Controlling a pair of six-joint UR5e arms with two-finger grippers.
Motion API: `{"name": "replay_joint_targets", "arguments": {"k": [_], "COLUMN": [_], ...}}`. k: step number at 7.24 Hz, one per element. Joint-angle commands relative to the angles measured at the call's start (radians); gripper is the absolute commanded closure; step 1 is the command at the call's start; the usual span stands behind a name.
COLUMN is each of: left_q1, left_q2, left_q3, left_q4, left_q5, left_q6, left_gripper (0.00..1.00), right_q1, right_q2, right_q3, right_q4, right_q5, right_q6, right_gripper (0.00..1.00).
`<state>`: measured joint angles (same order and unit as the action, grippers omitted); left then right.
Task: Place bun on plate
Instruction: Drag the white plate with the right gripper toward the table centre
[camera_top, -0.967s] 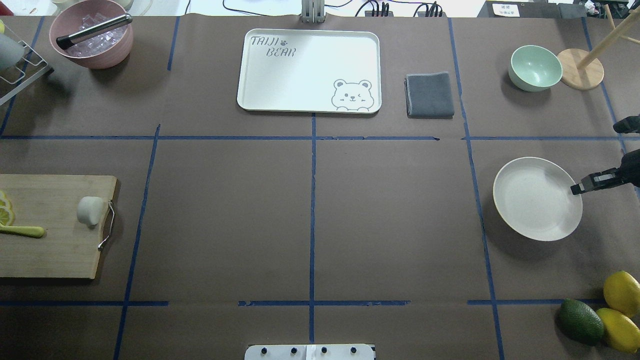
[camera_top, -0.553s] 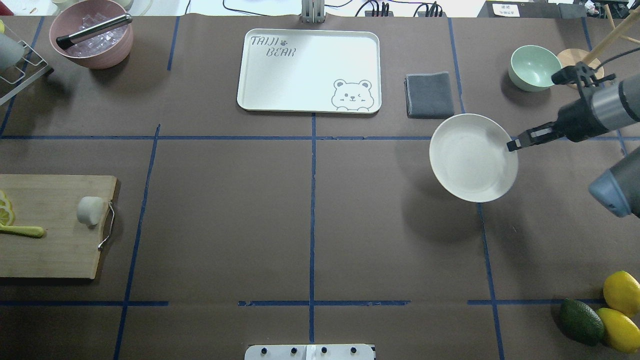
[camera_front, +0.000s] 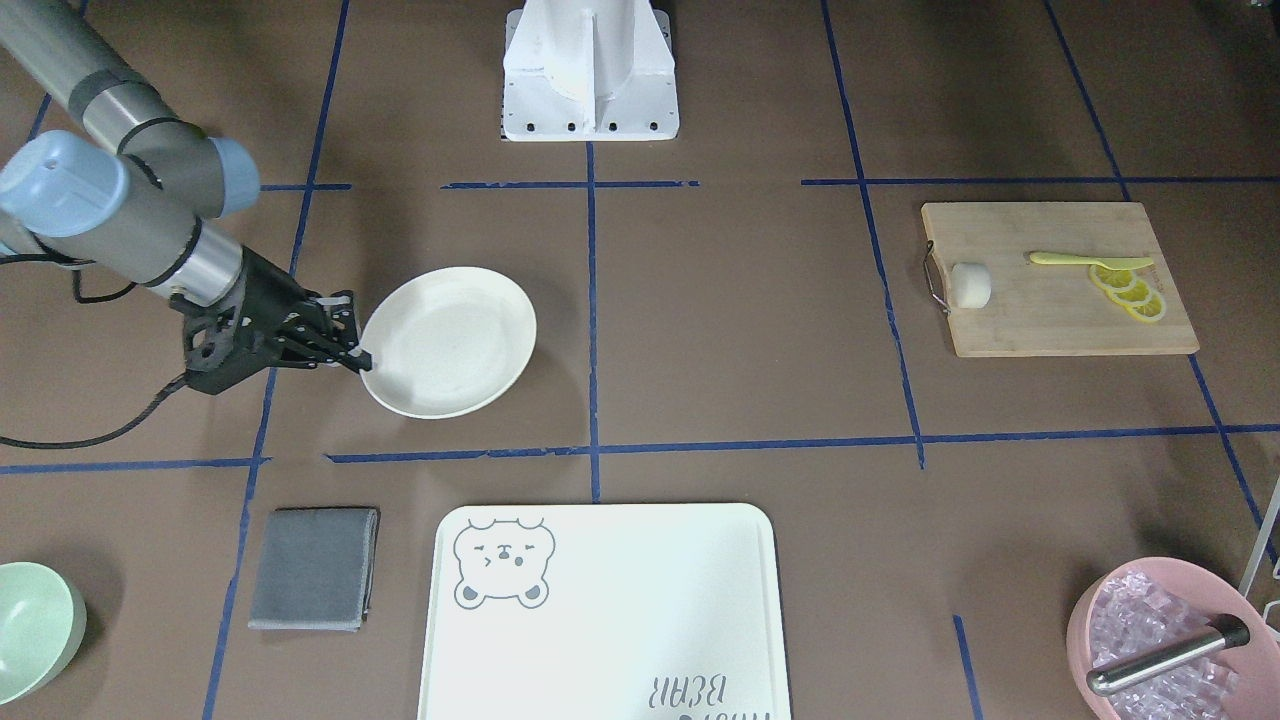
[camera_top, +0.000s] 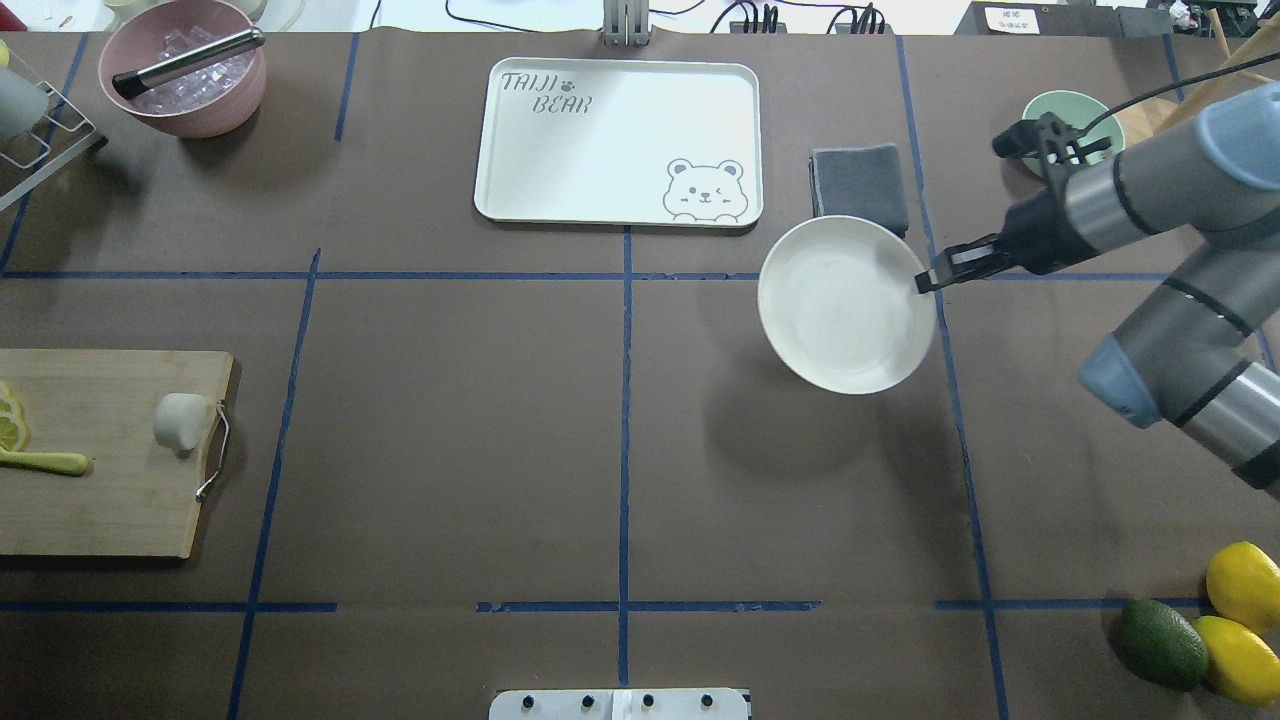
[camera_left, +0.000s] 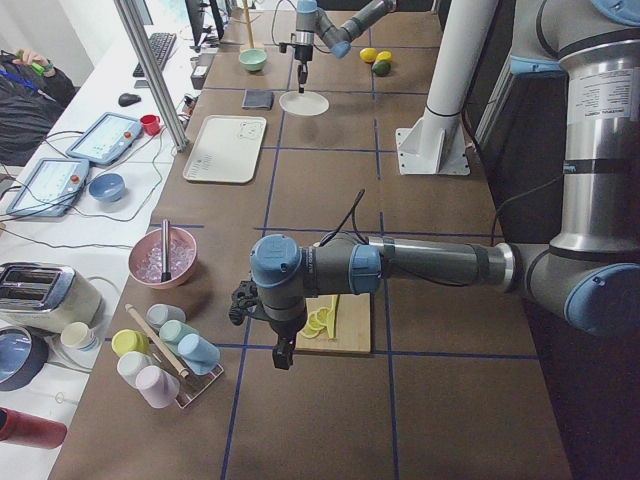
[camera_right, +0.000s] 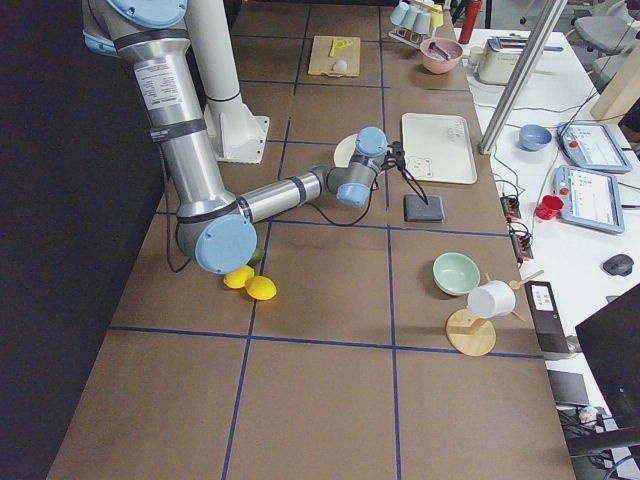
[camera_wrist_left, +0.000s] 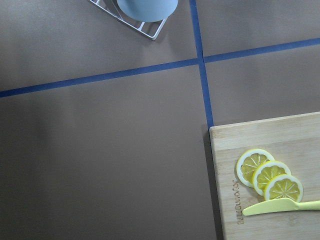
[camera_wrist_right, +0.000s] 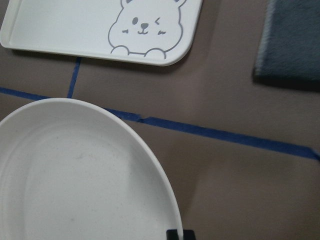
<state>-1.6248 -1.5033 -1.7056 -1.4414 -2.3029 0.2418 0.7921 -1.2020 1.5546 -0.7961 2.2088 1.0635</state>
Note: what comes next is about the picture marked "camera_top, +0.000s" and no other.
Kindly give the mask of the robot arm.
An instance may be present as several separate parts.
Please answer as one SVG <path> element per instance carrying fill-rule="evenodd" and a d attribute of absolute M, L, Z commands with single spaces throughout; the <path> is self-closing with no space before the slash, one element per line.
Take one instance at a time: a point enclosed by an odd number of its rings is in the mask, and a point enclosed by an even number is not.
<path fill-rule="evenodd" d="M 1203 243 L 1087 359 L 1079 382 L 1134 427 L 1169 421 L 1247 484 L 1277 491 L 1277 374 L 1242 343 L 1277 310 L 1277 85 L 1196 117 L 1096 164 L 1083 131 L 1046 113 L 998 135 L 1001 158 L 1030 158 L 1043 188 L 1002 228 L 941 251 L 920 293 L 1020 266 L 1048 275 L 1180 227 Z"/>

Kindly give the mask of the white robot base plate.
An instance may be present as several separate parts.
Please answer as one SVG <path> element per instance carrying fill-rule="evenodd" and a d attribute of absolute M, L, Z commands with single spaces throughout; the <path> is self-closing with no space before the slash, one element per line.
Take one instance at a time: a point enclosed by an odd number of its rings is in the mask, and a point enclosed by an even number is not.
<path fill-rule="evenodd" d="M 749 693 L 728 687 L 503 691 L 489 719 L 751 719 Z"/>

